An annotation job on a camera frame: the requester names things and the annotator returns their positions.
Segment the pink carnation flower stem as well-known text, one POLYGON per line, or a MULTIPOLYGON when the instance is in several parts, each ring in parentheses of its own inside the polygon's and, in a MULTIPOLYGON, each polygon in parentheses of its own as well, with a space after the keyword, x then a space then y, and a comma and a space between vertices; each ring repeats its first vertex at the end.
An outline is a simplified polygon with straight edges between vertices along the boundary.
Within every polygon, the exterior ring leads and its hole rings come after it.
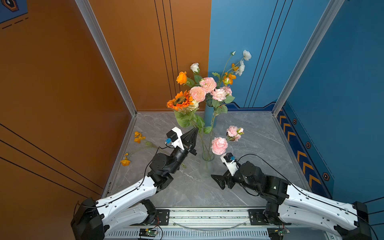
POLYGON ((206 77, 199 82, 199 86, 192 87, 190 89, 190 96, 197 103, 201 103, 205 100, 206 95, 211 93, 217 87, 217 83, 214 78, 206 77))

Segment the yellow rose stem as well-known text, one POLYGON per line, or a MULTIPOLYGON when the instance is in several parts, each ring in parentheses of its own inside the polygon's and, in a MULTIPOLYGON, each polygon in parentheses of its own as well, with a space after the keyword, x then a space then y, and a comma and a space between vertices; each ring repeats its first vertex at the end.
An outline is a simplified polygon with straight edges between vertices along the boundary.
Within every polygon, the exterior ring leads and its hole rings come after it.
POLYGON ((179 85, 183 85, 183 86, 188 86, 190 88, 194 87, 195 86, 195 82, 194 80, 192 80, 191 78, 189 78, 187 76, 187 72, 180 72, 178 77, 177 77, 177 83, 179 85))

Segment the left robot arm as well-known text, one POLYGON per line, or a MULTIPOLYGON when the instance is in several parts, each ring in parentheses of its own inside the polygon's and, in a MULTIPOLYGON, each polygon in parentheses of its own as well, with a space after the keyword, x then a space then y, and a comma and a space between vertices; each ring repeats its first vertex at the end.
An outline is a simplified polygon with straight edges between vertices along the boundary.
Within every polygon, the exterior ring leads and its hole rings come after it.
POLYGON ((157 210, 150 197, 164 190, 173 181, 189 153, 196 155, 198 128, 187 133, 175 127, 167 133, 166 144, 172 144, 170 155, 156 153, 147 165, 144 177, 137 183, 97 201, 88 198, 79 204, 71 221, 77 240, 103 240, 124 227, 155 221, 157 210))

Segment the clear glass vase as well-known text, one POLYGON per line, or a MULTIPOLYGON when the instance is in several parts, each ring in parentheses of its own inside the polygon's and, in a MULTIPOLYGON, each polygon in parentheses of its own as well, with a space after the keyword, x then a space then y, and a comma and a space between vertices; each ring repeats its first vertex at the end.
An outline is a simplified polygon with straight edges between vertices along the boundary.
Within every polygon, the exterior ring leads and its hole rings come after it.
POLYGON ((215 158, 215 155, 210 151, 207 150, 205 147, 203 148, 202 158, 204 161, 210 162, 215 158))

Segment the cream rose flower stem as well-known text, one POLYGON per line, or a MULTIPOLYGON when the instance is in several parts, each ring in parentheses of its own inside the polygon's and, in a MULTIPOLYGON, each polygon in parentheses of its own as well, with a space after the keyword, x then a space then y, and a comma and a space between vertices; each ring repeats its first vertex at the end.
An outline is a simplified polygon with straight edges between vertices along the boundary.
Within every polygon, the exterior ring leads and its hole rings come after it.
POLYGON ((198 107, 199 107, 199 102, 193 100, 193 101, 191 102, 191 104, 188 106, 188 109, 189 109, 190 111, 194 111, 194 110, 196 110, 198 107))

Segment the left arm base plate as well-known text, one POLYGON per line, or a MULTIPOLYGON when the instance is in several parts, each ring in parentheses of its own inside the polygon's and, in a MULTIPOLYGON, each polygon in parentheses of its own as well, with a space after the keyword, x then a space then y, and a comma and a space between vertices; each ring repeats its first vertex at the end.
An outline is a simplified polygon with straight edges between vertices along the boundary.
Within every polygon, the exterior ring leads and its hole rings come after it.
POLYGON ((153 217, 147 217, 144 222, 134 224, 134 226, 168 226, 170 220, 169 209, 157 209, 156 214, 153 217))

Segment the teal ceramic vase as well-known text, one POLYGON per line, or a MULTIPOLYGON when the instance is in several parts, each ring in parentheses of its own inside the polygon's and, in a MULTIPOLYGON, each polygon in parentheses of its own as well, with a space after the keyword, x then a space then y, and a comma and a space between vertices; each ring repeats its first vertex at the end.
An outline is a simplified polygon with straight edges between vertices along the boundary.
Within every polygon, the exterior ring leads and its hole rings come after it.
POLYGON ((214 108, 206 106, 204 111, 205 127, 210 127, 212 125, 213 117, 214 117, 214 108))

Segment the yellow poppy flower stem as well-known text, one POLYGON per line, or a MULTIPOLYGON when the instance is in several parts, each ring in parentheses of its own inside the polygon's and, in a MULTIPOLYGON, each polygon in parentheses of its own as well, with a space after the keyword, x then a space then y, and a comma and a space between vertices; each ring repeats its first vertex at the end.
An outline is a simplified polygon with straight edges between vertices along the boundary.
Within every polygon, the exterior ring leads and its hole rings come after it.
POLYGON ((146 149, 156 148, 157 147, 154 143, 148 141, 146 139, 146 137, 143 136, 143 134, 141 132, 135 132, 134 133, 134 142, 136 143, 137 146, 134 147, 133 150, 128 150, 123 155, 123 158, 120 161, 120 164, 123 167, 126 167, 126 166, 130 165, 131 159, 132 159, 134 154, 136 154, 136 153, 138 153, 140 151, 146 150, 146 149))

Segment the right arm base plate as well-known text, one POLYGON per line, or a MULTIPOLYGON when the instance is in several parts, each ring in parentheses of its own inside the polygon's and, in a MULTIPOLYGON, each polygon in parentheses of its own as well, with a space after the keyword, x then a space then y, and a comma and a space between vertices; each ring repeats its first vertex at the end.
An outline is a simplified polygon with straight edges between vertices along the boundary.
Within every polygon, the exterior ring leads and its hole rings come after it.
POLYGON ((274 225, 290 226, 292 223, 285 223, 279 219, 279 214, 271 211, 266 211, 265 209, 249 209, 248 210, 250 222, 252 226, 258 225, 274 225))

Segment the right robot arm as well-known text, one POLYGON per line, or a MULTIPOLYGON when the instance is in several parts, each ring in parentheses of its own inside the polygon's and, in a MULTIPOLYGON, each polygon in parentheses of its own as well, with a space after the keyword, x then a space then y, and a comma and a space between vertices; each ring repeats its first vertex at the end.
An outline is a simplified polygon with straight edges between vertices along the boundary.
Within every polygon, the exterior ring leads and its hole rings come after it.
POLYGON ((270 225, 302 224, 343 240, 373 238, 367 206, 363 203, 342 203, 308 192, 285 179, 265 175, 250 162, 224 164, 228 170, 222 176, 212 175, 212 179, 221 189, 240 185, 251 190, 252 196, 266 200, 263 215, 270 225))

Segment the small pink rose spray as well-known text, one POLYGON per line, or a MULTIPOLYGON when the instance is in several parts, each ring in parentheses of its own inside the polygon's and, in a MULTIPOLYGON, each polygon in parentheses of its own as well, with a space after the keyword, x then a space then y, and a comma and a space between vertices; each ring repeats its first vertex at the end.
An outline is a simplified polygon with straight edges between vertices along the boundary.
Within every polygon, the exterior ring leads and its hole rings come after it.
POLYGON ((232 103, 235 97, 232 95, 232 90, 228 86, 214 89, 210 94, 211 99, 209 106, 213 108, 210 137, 213 139, 213 129, 217 116, 228 112, 227 104, 232 103))

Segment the white ranunculus flower stem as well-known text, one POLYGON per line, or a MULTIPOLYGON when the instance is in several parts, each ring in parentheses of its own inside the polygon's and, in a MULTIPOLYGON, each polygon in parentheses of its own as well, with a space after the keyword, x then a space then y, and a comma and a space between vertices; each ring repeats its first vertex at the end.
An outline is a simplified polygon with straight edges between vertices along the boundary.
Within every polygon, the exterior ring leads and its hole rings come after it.
POLYGON ((237 70, 236 72, 236 77, 240 77, 244 71, 245 71, 245 67, 246 67, 246 62, 251 60, 252 58, 252 54, 251 52, 249 52, 248 50, 243 50, 242 51, 242 58, 236 62, 236 63, 231 63, 230 64, 230 61, 232 60, 232 58, 236 55, 236 51, 233 51, 230 53, 230 57, 228 58, 228 60, 226 61, 226 64, 225 64, 225 67, 222 71, 221 74, 219 74, 219 80, 218 80, 218 83, 217 83, 217 88, 221 88, 221 87, 224 87, 225 85, 222 83, 222 77, 224 75, 225 72, 227 72, 230 68, 231 68, 231 65, 232 64, 235 64, 239 67, 239 69, 237 70))

